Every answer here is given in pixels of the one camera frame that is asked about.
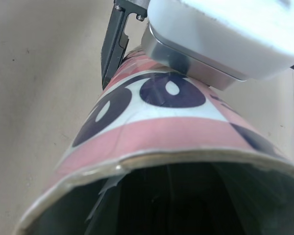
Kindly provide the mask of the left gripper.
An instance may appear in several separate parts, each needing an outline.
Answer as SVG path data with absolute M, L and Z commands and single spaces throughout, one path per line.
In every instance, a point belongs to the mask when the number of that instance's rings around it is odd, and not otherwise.
M 122 63 L 129 38 L 124 33 L 128 16 L 144 21 L 150 0 L 115 0 L 101 49 L 102 88 L 105 89 Z

